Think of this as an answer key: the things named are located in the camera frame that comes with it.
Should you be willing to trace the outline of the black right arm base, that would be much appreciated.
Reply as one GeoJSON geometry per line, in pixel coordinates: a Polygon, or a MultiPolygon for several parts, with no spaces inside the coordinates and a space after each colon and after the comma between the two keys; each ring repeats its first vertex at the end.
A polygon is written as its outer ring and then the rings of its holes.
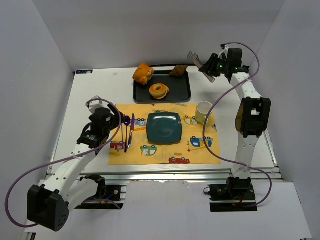
{"type": "Polygon", "coordinates": [[[209,196],[212,213],[256,212],[256,195],[251,184],[248,189],[229,190],[227,184],[210,184],[203,189],[209,196]]]}

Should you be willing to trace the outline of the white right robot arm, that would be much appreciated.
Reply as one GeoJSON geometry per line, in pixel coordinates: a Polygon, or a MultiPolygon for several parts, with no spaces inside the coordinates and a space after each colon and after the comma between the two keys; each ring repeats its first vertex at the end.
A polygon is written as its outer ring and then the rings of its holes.
{"type": "Polygon", "coordinates": [[[213,151],[209,151],[216,158],[232,163],[231,169],[234,181],[247,183],[251,179],[254,151],[260,136],[268,126],[271,100],[262,97],[252,83],[249,67],[242,65],[243,50],[232,48],[226,44],[221,46],[222,52],[212,54],[199,71],[210,76],[224,75],[232,88],[225,92],[219,102],[228,93],[235,90],[240,106],[235,117],[235,129],[238,132],[238,145],[235,160],[222,158],[213,151]]]}

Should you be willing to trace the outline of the metal serving tongs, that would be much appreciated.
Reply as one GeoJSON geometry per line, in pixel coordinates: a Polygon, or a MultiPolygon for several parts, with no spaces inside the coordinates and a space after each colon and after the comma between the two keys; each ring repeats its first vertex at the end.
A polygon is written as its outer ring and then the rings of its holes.
{"type": "MultiPolygon", "coordinates": [[[[190,51],[187,55],[187,59],[189,61],[191,61],[199,70],[200,68],[203,67],[203,63],[200,61],[199,56],[196,53],[193,53],[192,51],[190,51]]],[[[212,76],[209,76],[206,73],[202,73],[208,80],[209,82],[212,84],[216,79],[212,76]]]]}

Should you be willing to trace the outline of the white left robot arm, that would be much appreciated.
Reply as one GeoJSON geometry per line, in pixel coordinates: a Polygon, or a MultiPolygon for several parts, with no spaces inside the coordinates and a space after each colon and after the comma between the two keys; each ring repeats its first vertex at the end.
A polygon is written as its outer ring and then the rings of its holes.
{"type": "Polygon", "coordinates": [[[27,193],[27,219],[58,232],[66,224],[70,212],[90,198],[105,195],[105,178],[98,174],[80,176],[100,150],[118,132],[124,115],[109,103],[87,104],[90,122],[83,128],[71,153],[62,165],[41,185],[33,185],[27,193]]]}

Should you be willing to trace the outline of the orange bread roll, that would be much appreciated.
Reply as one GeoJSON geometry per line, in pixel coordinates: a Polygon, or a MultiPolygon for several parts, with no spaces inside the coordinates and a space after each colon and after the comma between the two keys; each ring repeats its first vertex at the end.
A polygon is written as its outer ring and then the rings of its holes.
{"type": "Polygon", "coordinates": [[[145,62],[141,63],[133,74],[133,80],[142,85],[146,85],[154,74],[154,68],[148,66],[145,62]]]}

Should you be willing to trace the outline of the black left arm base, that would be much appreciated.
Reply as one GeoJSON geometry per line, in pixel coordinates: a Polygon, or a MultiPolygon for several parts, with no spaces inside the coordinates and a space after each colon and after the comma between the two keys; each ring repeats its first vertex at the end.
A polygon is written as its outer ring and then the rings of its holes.
{"type": "Polygon", "coordinates": [[[99,185],[97,194],[87,198],[75,209],[81,210],[121,210],[126,199],[127,186],[104,183],[99,185]]]}

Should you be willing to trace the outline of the dark brown bread piece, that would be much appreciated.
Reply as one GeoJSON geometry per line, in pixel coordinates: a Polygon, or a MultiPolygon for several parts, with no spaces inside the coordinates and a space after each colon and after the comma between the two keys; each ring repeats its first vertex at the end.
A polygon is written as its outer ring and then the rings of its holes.
{"type": "Polygon", "coordinates": [[[169,73],[171,77],[182,78],[188,68],[188,65],[177,65],[174,69],[169,73]]]}

